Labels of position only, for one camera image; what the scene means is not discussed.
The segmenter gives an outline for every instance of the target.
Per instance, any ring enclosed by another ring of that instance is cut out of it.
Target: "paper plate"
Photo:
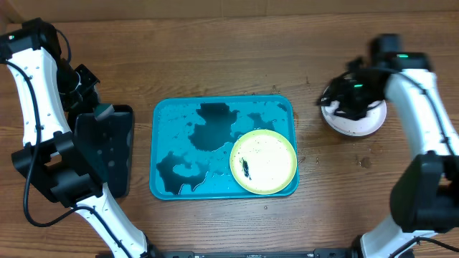
[[[273,194],[293,179],[297,159],[290,142],[271,130],[254,130],[236,141],[229,165],[239,185],[254,194]]]

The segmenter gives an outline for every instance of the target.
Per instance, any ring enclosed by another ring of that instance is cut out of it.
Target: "black cable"
[[[59,34],[64,38],[65,44],[67,44],[67,53],[68,53],[67,62],[70,63],[70,61],[72,60],[72,50],[70,50],[70,43],[69,43],[67,37],[64,35],[64,33],[62,33],[58,29],[56,29],[56,32],[59,32]]]
[[[17,70],[22,75],[22,77],[24,78],[24,80],[27,83],[27,86],[29,88],[30,97],[32,99],[32,105],[34,107],[34,116],[35,116],[35,124],[36,124],[35,125],[35,129],[37,131],[37,141],[35,142],[34,152],[32,154],[32,159],[31,159],[31,162],[30,162],[29,171],[27,171],[26,183],[25,183],[25,187],[24,187],[24,198],[23,198],[23,203],[22,203],[23,204],[23,208],[24,208],[24,215],[26,216],[27,221],[30,224],[34,225],[34,226],[48,227],[48,226],[52,226],[52,225],[56,224],[59,221],[62,221],[67,216],[69,216],[70,214],[73,214],[76,211],[83,210],[83,209],[87,210],[91,214],[94,214],[94,216],[99,220],[99,222],[102,224],[102,226],[107,231],[107,233],[110,235],[110,237],[112,237],[113,241],[118,245],[119,248],[121,248],[125,252],[126,256],[128,258],[132,258],[132,256],[129,254],[128,250],[121,243],[121,241],[119,241],[116,238],[116,236],[110,230],[108,225],[103,221],[103,219],[99,215],[99,213],[96,210],[94,210],[93,208],[86,207],[86,206],[76,206],[73,209],[65,212],[63,215],[61,215],[61,216],[57,217],[56,219],[54,219],[54,220],[52,220],[50,222],[47,222],[47,223],[39,223],[39,222],[35,221],[32,218],[32,216],[30,215],[30,213],[29,213],[30,181],[32,179],[32,174],[33,174],[35,163],[37,162],[37,156],[38,156],[38,152],[39,152],[39,145],[40,145],[40,143],[42,141],[42,124],[40,123],[40,116],[39,116],[39,112],[38,112],[37,98],[35,96],[35,91],[34,91],[34,88],[32,87],[32,83],[30,82],[30,78],[27,76],[27,74],[24,72],[24,70],[19,68],[17,65],[15,65],[15,64],[7,61],[7,60],[4,60],[3,63],[6,64],[6,65],[9,65],[10,67],[13,67],[15,70]]]
[[[388,258],[395,258],[397,255],[403,253],[403,251],[405,251],[408,248],[410,248],[414,243],[420,244],[421,241],[425,241],[425,242],[430,242],[430,243],[436,244],[436,245],[438,245],[440,247],[443,247],[443,248],[448,249],[448,250],[453,251],[453,252],[459,252],[459,248],[452,247],[449,244],[445,244],[445,243],[442,243],[442,242],[440,242],[438,240],[431,239],[431,238],[428,238],[428,237],[416,236],[415,238],[409,240],[406,244],[402,245],[393,254],[390,254]]]

